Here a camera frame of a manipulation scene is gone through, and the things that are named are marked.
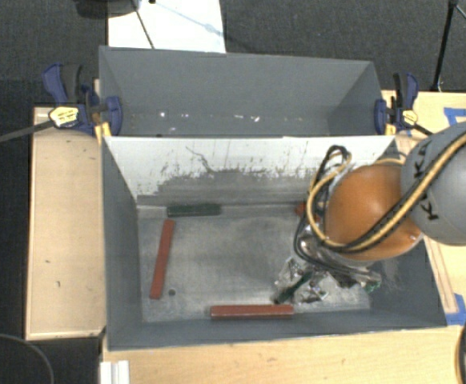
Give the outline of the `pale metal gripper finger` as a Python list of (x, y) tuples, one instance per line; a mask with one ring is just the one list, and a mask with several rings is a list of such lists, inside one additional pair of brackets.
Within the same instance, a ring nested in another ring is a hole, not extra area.
[(277, 290), (288, 290), (294, 287), (303, 277), (303, 268), (294, 258), (289, 258), (283, 264), (275, 280)]
[(329, 292), (323, 288), (322, 282), (319, 280), (306, 282), (299, 289), (299, 302), (301, 303), (322, 302), (328, 296)]

